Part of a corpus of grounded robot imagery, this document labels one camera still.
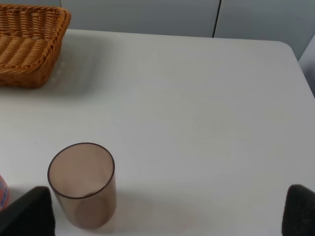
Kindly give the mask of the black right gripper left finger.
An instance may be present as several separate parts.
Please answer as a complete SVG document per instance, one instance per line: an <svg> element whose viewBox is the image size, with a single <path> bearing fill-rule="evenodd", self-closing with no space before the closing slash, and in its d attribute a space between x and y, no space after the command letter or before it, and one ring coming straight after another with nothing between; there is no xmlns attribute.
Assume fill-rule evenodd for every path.
<svg viewBox="0 0 315 236"><path fill-rule="evenodd" d="M54 236L56 221L48 187L37 186L0 212L2 236Z"/></svg>

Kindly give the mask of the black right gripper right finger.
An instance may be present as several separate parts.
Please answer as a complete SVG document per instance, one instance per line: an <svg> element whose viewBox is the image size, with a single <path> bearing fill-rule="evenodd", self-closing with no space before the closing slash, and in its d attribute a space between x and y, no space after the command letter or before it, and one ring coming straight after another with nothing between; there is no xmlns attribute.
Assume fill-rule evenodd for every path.
<svg viewBox="0 0 315 236"><path fill-rule="evenodd" d="M283 220L283 236L313 236L315 234L315 193L300 184L287 191Z"/></svg>

